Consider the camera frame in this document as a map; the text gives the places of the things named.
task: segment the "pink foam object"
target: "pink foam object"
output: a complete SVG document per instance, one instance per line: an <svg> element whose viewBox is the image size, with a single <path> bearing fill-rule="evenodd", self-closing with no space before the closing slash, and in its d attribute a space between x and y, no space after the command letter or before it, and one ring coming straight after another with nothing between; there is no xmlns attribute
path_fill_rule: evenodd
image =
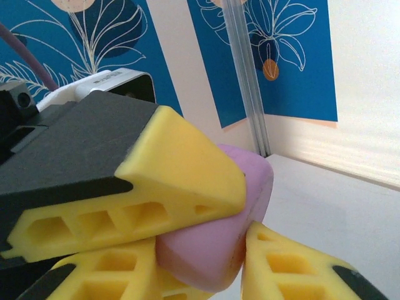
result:
<svg viewBox="0 0 400 300"><path fill-rule="evenodd" d="M156 238L157 262L176 279L217 293L228 288L243 264L246 231L264 219L273 188L273 170L261 156L219 145L246 175L246 205L239 214L162 234Z"/></svg>

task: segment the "leaf illustration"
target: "leaf illustration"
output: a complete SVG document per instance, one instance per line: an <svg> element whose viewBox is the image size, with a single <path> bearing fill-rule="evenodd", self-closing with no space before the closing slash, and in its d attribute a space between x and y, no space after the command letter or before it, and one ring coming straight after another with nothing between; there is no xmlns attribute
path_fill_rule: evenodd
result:
<svg viewBox="0 0 400 300"><path fill-rule="evenodd" d="M62 74L57 75L47 65L44 65L44 67L59 85L68 83ZM0 83L9 83L11 81L25 82L33 98L42 91L48 91L47 87L38 80L31 69L17 61L12 61L12 64L7 62L5 66L0 66Z"/></svg>
<svg viewBox="0 0 400 300"><path fill-rule="evenodd" d="M213 0L196 0L197 5L200 8L213 8L216 7L216 4Z"/></svg>
<svg viewBox="0 0 400 300"><path fill-rule="evenodd" d="M69 14L69 19L89 59L97 56L98 61L126 53L148 30L144 11L131 0L96 1L82 12Z"/></svg>
<svg viewBox="0 0 400 300"><path fill-rule="evenodd" d="M230 45L228 32L226 31L226 26L224 26L218 30L215 30L215 33L218 35L219 39L222 42L224 42L227 45Z"/></svg>
<svg viewBox="0 0 400 300"><path fill-rule="evenodd" d="M138 61L140 61L141 59L145 59L145 55L143 55L142 52L131 48L131 47L127 47L127 46L115 46L115 48L128 48L130 50L129 52L129 57L130 57L130 62L126 62L126 63L121 63L121 64L107 64L105 66L101 66L99 67L99 71L101 71L102 69L108 69L108 68L115 68L115 67L126 67L126 66L130 66L132 64L136 64Z"/></svg>
<svg viewBox="0 0 400 300"><path fill-rule="evenodd" d="M266 35L258 29L250 31L249 35L250 35L250 44L255 47L259 47L260 44L262 44L264 41L267 40Z"/></svg>
<svg viewBox="0 0 400 300"><path fill-rule="evenodd" d="M225 26L225 19L222 9L218 6L201 8L200 13L211 29L220 29Z"/></svg>
<svg viewBox="0 0 400 300"><path fill-rule="evenodd" d="M290 36L305 33L314 24L317 11L300 3L287 5L279 13L275 33Z"/></svg>
<svg viewBox="0 0 400 300"><path fill-rule="evenodd" d="M265 32L268 36L272 35L272 7L263 0L248 0L245 4L245 10L250 17L250 24L254 24L257 29Z"/></svg>
<svg viewBox="0 0 400 300"><path fill-rule="evenodd" d="M280 57L303 71L306 66L306 55L300 42L292 36L281 37L278 41L280 44Z"/></svg>
<svg viewBox="0 0 400 300"><path fill-rule="evenodd" d="M90 73L88 73L85 69L81 67L76 67L74 64L71 64L71 69L72 69L72 75L71 75L72 81L78 81L90 75Z"/></svg>

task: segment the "botanical print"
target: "botanical print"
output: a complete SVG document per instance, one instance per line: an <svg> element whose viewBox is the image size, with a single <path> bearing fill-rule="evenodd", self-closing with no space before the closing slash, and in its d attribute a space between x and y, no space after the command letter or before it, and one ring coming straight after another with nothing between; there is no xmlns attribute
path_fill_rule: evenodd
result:
<svg viewBox="0 0 400 300"><path fill-rule="evenodd" d="M220 1L196 4L189 6L194 21L199 14L203 23L195 23L200 45L212 31L221 49L229 49ZM337 121L327 0L247 0L242 5L265 113ZM225 114L219 111L221 119Z"/></svg>
<svg viewBox="0 0 400 300"><path fill-rule="evenodd" d="M221 36L226 36L226 40L228 36L225 28L220 27L224 16L216 4L211 0L187 0L219 122L225 128L243 120L246 113L231 48L221 41ZM215 10L204 10L204 5L212 6Z"/></svg>
<svg viewBox="0 0 400 300"><path fill-rule="evenodd" d="M16 0L0 16L59 86L105 69L133 68L150 73L158 103L181 113L145 0ZM48 93L42 82L11 49L0 49L6 53L0 82L24 80L35 100L42 99Z"/></svg>

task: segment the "white line drawing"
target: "white line drawing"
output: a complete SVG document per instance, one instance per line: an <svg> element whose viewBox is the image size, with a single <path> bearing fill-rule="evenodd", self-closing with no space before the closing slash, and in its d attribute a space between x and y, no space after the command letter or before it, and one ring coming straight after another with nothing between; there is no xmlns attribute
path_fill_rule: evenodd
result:
<svg viewBox="0 0 400 300"><path fill-rule="evenodd" d="M58 86L68 84L68 80L61 73L56 74L47 64L43 64L44 68L51 75L52 79ZM17 61L6 63L5 66L0 66L0 83L10 83L13 81L25 81L32 97L36 97L42 91L48 91L47 87L38 80L32 70L24 64Z"/></svg>
<svg viewBox="0 0 400 300"><path fill-rule="evenodd" d="M222 9L213 0L196 1L206 24L223 43L229 45ZM248 0L243 4L243 9L249 35L257 37L256 42L252 41L251 45L258 48L258 56L262 62L270 59L274 61L272 65L275 70L272 70L271 64L267 64L263 67L264 72L270 73L273 78L274 72L278 71L276 68L279 60L304 71L306 54L299 36L313 26L318 9L298 2L292 3L292 0Z"/></svg>
<svg viewBox="0 0 400 300"><path fill-rule="evenodd" d="M45 9L41 8L39 5L34 3L34 1L26 0L26 2L39 10L43 13L42 19L33 19L22 22L20 24L15 25L13 28L10 29L11 32L15 36L21 36L26 38L27 40L33 40L42 45L45 45L47 48L53 50L54 52L58 53L64 59L67 59L71 63L71 70L72 74L70 75L72 81L77 81L79 79L85 78L89 75L96 74L97 72L101 71L102 69L109 69L113 67L125 67L135 64L136 62L140 61L141 59L146 59L145 55L134 49L133 47L129 46L131 42L137 41L142 36L144 36L148 30L148 20L146 14L144 13L141 6L137 5L136 10L131 12L131 15L128 19L124 21L117 20L121 14L123 13L124 7L126 2L129 0L122 0L120 1L122 4L120 6L120 10L117 16L110 22L107 22L105 26L100 27L99 23L102 21L102 17L108 13L108 9L110 9L110 5L115 3L117 0L97 0L101 1L99 15L97 17L96 25L92 31L92 34L88 34L88 30L86 28L86 15L85 10L83 10L83 24L79 22L77 16L73 12L65 12L71 18L72 25L74 29L78 32L80 41L82 45L79 44L80 41L74 37L73 33L67 29L67 27L57 18L55 18L52 14L47 12ZM110 30L116 29L119 26L122 26L128 22L134 21L135 23L132 24L129 30L121 30L119 35L115 36L111 41L109 41L102 49L98 49L99 41L107 34ZM59 29L66 34L66 38L70 39L73 45L74 50L77 51L78 56L80 57L80 61L73 60L70 56L68 56L62 49L58 49L56 45L51 44L51 42L42 40L41 38L22 34L24 26L29 26L33 23L46 23L46 26L57 26ZM135 36L133 39L128 38L127 40L123 40L119 42L118 40L132 32L137 28L137 26L142 26L142 30L140 35ZM133 60L121 63L121 64L108 64L103 65L102 61L104 60L105 56L113 50L116 49L127 49L136 53ZM56 75L56 73L48 66L44 64L44 67L49 71L53 79L59 86L68 84L69 81L66 79L65 76L62 74ZM13 61L11 63L6 63L5 66L0 66L0 82L8 82L8 81L26 81L27 85L34 93L34 95L38 95L41 91L47 90L47 88L37 79L34 73L24 64L20 62Z"/></svg>

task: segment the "purple cable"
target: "purple cable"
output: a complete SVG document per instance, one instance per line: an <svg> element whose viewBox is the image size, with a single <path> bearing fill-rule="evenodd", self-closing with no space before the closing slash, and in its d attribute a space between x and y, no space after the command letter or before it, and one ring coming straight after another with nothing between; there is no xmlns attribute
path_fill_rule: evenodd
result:
<svg viewBox="0 0 400 300"><path fill-rule="evenodd" d="M49 91L55 91L58 86L41 65L41 63L33 56L28 48L17 39L11 32L0 22L0 38L2 38L14 51L31 67L32 71L41 79L43 84Z"/></svg>

